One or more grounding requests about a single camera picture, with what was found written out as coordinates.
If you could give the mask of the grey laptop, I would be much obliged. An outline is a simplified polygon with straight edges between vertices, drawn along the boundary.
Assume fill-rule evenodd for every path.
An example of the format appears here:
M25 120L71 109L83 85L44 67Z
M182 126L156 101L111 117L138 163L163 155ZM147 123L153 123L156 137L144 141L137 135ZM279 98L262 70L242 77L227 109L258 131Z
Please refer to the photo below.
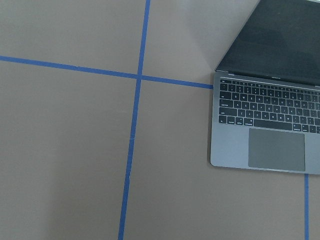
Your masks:
M214 73L210 163L319 174L319 1L258 2Z

